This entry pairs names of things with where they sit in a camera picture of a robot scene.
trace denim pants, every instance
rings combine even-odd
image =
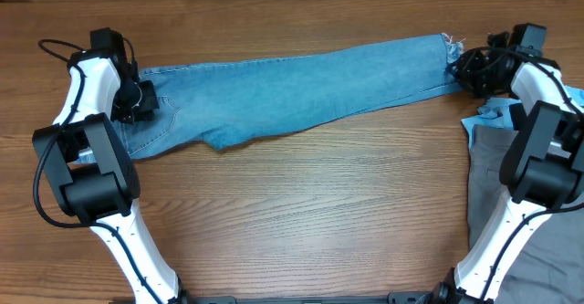
[[[114,129],[132,159],[195,141],[222,150],[458,91],[445,68],[462,51],[439,34],[304,57],[146,68],[141,79],[153,82],[160,108],[152,121]]]
[[[499,168],[517,132],[480,124],[471,132],[467,219],[473,247],[495,210],[503,186]],[[570,206],[583,201],[584,194]],[[495,304],[584,303],[583,225],[584,211],[552,215],[507,271]]]

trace gray pants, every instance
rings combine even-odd
[[[477,125],[468,176],[469,243],[481,235],[497,203],[499,167],[516,131]],[[584,194],[576,201],[584,201]],[[552,215],[507,272],[497,304],[584,303],[584,210]]]

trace wooden table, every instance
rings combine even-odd
[[[548,27],[547,57],[584,87],[584,0],[233,0],[0,4],[0,302],[104,303],[131,296],[89,230],[45,224],[31,200],[33,130],[68,92],[40,38],[88,46],[110,26],[142,67],[328,52],[447,33]],[[465,93],[215,152],[137,162],[141,207],[162,255],[199,296],[383,295],[431,289],[468,250]],[[41,197],[62,217],[46,181]]]

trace jeans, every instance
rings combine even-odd
[[[462,51],[431,35],[304,57],[146,68],[141,79],[154,83],[160,105],[154,120],[114,129],[132,159],[195,141],[222,150],[458,91],[445,68]]]

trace black cable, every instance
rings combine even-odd
[[[135,75],[138,70],[136,68],[138,68],[138,63],[136,63],[136,55],[134,54],[134,46],[131,44],[131,42],[126,38],[123,37],[124,41],[128,44],[128,47],[130,48],[130,52],[131,52],[131,74]]]
[[[44,46],[44,43],[59,44],[59,45],[67,46],[67,47],[73,47],[73,48],[81,50],[81,51],[84,50],[83,48],[81,48],[77,45],[70,44],[70,43],[67,43],[64,41],[60,41],[60,40],[55,40],[55,39],[41,39],[38,41],[38,46],[42,50],[47,52],[49,55],[51,55],[55,58],[58,58],[62,61],[65,61],[67,63],[69,62],[68,58],[65,58],[65,57],[51,51],[50,49],[46,48]],[[133,59],[133,48],[131,47],[131,45],[130,45],[130,50],[132,51],[132,59]],[[110,231],[111,235],[114,236],[118,240],[118,242],[120,243],[120,246],[124,250],[126,257],[128,258],[128,261],[130,261],[130,265],[131,265],[132,269],[134,270],[134,273],[136,274],[136,277],[140,281],[141,285],[143,287],[145,287],[146,290],[148,290],[148,293],[152,296],[152,298],[156,301],[157,304],[164,304],[158,298],[158,296],[156,296],[156,294],[154,293],[154,290],[151,288],[151,286],[148,284],[148,282],[146,282],[146,278],[144,278],[144,276],[142,275],[142,273],[138,269],[138,266],[136,265],[136,262],[134,261],[134,258],[131,255],[130,250],[128,249],[128,246],[126,245],[124,240],[121,238],[120,234],[118,233],[118,230],[114,229],[113,227],[111,227],[109,225],[106,225],[103,223],[97,223],[97,222],[93,223],[93,224],[58,222],[58,221],[52,219],[45,212],[42,204],[40,203],[40,197],[38,195],[38,186],[40,184],[41,174],[43,172],[43,169],[45,168],[45,164],[47,163],[48,155],[49,155],[50,151],[52,150],[53,146],[55,145],[55,143],[57,142],[58,135],[63,131],[63,129],[65,127],[67,127],[67,125],[71,122],[71,120],[75,116],[75,113],[78,111],[79,102],[81,101],[81,95],[82,95],[83,89],[85,87],[85,77],[86,77],[85,73],[77,64],[74,64],[72,67],[75,68],[79,72],[79,76],[80,76],[79,89],[78,89],[77,95],[75,97],[75,100],[73,101],[73,104],[71,104],[71,111],[69,112],[69,114],[65,118],[65,120],[63,122],[61,122],[61,124],[58,126],[58,128],[57,128],[56,132],[53,134],[53,136],[51,136],[50,140],[48,141],[47,147],[45,148],[45,150],[43,151],[43,153],[41,154],[41,156],[38,160],[38,166],[36,167],[36,172],[35,172],[35,181],[33,182],[33,201],[35,202],[36,210],[38,211],[38,214],[47,223],[49,223],[50,225],[56,226],[56,227],[80,228],[80,227],[95,226],[95,227],[101,227],[101,228],[104,228],[104,229]]]
[[[84,51],[85,50],[83,47],[79,47],[79,46],[77,46],[75,44],[71,44],[71,43],[68,43],[68,42],[64,42],[62,40],[56,40],[56,39],[41,39],[41,40],[38,41],[38,46],[40,47],[40,49],[44,50],[45,52],[47,52],[52,57],[58,58],[61,61],[65,61],[65,63],[68,63],[69,62],[69,59],[63,57],[62,55],[59,55],[59,54],[53,52],[52,50],[50,50],[48,48],[46,48],[45,45],[44,45],[45,43],[52,43],[52,44],[59,44],[59,45],[62,45],[62,46],[66,46],[66,47],[73,47],[76,50],[80,50],[80,51]]]

